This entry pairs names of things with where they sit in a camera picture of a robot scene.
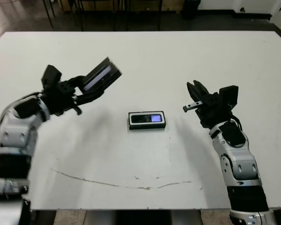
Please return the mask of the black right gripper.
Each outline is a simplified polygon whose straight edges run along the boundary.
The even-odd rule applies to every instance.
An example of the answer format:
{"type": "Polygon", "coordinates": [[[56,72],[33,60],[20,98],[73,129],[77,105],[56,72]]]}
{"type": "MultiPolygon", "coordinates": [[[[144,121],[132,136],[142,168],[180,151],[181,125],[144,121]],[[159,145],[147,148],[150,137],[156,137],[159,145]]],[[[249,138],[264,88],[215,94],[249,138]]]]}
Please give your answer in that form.
{"type": "Polygon", "coordinates": [[[183,111],[186,113],[195,109],[203,128],[213,128],[231,119],[233,103],[224,100],[222,95],[217,92],[210,94],[206,87],[196,80],[193,84],[187,82],[187,89],[194,103],[183,106],[183,111]]]}

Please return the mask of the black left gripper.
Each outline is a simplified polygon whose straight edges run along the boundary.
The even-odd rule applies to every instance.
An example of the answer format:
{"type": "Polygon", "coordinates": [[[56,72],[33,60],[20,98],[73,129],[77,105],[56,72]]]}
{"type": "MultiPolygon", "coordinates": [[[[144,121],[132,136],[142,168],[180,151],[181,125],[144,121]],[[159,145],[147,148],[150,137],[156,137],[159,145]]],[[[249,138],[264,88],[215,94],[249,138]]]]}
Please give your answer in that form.
{"type": "Polygon", "coordinates": [[[42,101],[47,106],[50,115],[62,115],[64,112],[74,109],[77,115],[82,113],[77,105],[90,103],[104,94],[103,90],[97,90],[75,97],[75,88],[83,88],[85,76],[76,76],[42,91],[42,101]]]}

